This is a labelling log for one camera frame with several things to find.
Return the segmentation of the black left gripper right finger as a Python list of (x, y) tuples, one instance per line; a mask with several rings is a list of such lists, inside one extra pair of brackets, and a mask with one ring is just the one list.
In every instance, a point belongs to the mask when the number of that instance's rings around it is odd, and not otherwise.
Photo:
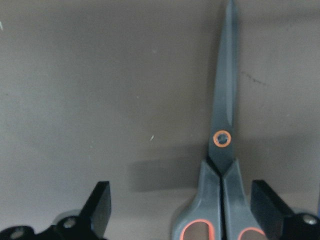
[(288, 238), (286, 226), (294, 211), (264, 180), (251, 184), (251, 212), (269, 240)]

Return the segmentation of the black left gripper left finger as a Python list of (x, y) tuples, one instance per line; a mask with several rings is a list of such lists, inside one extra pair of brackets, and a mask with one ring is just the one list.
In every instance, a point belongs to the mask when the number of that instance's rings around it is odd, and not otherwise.
[(97, 236), (104, 237), (111, 216), (111, 189), (109, 181), (99, 181), (80, 211), (89, 229)]

